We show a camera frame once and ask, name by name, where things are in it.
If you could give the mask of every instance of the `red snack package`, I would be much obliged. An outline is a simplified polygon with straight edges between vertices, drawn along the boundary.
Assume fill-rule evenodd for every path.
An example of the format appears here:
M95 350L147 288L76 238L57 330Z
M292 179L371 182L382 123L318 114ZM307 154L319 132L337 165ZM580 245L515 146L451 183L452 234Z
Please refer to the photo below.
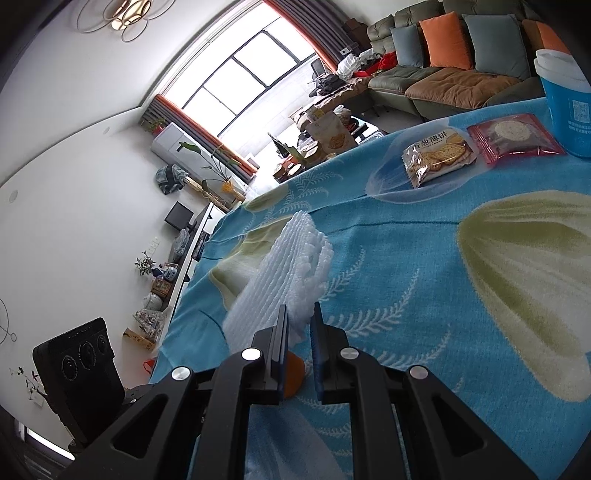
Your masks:
M565 155L554 137L531 113L496 118L467 130L489 164L516 155Z

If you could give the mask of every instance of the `gray curtain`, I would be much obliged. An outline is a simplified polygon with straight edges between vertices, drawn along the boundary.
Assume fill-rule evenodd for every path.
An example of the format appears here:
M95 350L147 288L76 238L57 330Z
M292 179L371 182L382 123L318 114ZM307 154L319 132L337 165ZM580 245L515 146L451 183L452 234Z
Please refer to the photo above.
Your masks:
M329 0L265 0L277 5L297 22L336 64L343 60L340 51L351 45L343 24L348 20L343 11Z

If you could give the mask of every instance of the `orange curtain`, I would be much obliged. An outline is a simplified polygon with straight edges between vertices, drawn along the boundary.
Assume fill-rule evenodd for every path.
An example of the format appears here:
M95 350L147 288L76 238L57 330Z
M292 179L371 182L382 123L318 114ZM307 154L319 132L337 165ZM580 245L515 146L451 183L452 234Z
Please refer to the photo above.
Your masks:
M269 7L271 7L273 10L275 10L277 12L278 15L281 15L283 18L285 18L297 31L298 33L304 37L304 39L310 44L312 45L312 47L314 48L314 50L316 50L316 53L318 54L318 56L320 57L320 59L324 62L324 64L334 73L336 72L337 69L337 64L334 62L334 60L330 57L330 55L328 55L324 49L318 45L318 42L316 40L314 40L313 38L311 38L299 25L298 22L296 22L294 20L294 18L287 13L285 10L283 10L279 5L277 5L275 2L273 2L272 0L264 0L264 2L269 5Z
M249 175L254 175L257 172L257 168L254 165L251 165L236 152L232 151L230 148L225 146L218 137L212 135L209 131L207 131L205 128L199 125L195 120L189 117L185 112L183 112L177 105L172 103L170 100L163 97L162 95L156 95L156 100L158 100L163 105L173 110L176 113L176 115L182 117L183 120L190 124L197 132L199 132L201 135L207 138L207 140L209 140L212 143L212 145L214 145L216 148L219 146L223 146L227 156L230 157L232 160L236 160L240 164L240 167Z

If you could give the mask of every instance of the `air conditioner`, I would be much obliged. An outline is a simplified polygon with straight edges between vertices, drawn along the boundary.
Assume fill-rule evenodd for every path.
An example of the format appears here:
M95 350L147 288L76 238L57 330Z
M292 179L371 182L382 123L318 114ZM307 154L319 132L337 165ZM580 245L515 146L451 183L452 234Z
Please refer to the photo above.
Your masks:
M188 142L197 145L201 149L201 154L181 148L181 142ZM233 200L231 194L222 192L222 182L220 177L208 167L210 162L214 162L218 167L225 169L230 175L231 181L238 190L246 191L246 184L236 177L228 168L224 167L218 160L212 158L211 154L204 146L199 144L194 138L187 135L176 124L170 124L160 134L154 138L151 150L158 155L167 164L177 164L183 170L188 172L189 176L196 181L207 180L207 186L226 200Z

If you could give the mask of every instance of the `qr code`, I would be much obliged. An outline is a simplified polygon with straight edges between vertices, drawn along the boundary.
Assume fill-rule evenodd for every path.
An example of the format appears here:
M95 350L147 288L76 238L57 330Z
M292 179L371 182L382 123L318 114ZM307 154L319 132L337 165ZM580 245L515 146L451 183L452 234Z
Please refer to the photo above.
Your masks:
M589 116L589 104L586 102L578 102L573 100L574 121L588 124L591 122Z

